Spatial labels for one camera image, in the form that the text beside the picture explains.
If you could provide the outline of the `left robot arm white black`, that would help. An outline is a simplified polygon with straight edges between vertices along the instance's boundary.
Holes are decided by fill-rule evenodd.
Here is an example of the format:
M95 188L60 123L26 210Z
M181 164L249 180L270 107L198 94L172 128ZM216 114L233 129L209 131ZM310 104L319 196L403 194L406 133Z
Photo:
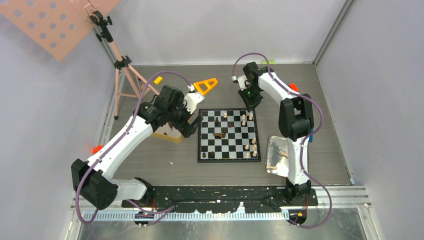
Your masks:
M180 89L165 85L151 101L138 105L124 127L98 152L87 160L75 160L71 165L73 188L79 196L96 209L104 210L114 201L135 200L141 207L153 202L150 184L135 177L131 180L114 179L121 163L158 128L171 124L188 138L202 122L198 116L189 119L205 97L193 87L184 94Z

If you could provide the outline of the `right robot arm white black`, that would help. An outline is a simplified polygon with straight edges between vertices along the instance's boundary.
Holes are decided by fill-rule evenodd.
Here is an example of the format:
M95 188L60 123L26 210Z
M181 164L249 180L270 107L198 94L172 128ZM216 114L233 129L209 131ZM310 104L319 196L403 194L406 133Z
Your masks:
M279 104L278 129L286 139L288 150L288 175L283 195L291 205L299 205L312 189L306 174L309 135L314 128L310 96L289 87L269 67L249 62L242 70L241 76L232 73L231 80L239 85L238 94L249 112L261 103L261 92L266 92Z

